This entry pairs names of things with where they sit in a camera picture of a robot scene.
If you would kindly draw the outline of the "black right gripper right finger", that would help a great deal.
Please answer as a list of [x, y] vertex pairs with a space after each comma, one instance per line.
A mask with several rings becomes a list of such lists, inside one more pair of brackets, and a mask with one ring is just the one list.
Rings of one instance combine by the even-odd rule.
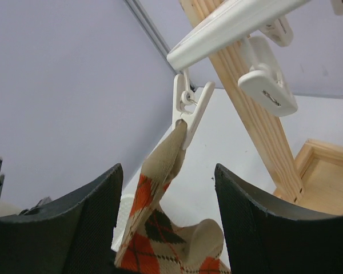
[[343, 273], [343, 215], [286, 202], [222, 164], [214, 176], [233, 273]]

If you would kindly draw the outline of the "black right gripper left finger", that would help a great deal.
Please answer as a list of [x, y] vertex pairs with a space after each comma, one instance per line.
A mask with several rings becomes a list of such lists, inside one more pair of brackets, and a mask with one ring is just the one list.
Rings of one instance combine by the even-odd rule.
[[21, 215], [0, 217], [0, 273], [112, 273], [120, 164]]

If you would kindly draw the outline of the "argyle patterned sock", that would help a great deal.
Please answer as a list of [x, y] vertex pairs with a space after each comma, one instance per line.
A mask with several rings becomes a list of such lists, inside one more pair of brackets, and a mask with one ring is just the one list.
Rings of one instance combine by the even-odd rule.
[[115, 256], [118, 273], [230, 273], [220, 259], [224, 235], [212, 219], [179, 227], [160, 206], [185, 158], [182, 145], [188, 125], [175, 129], [144, 161]]

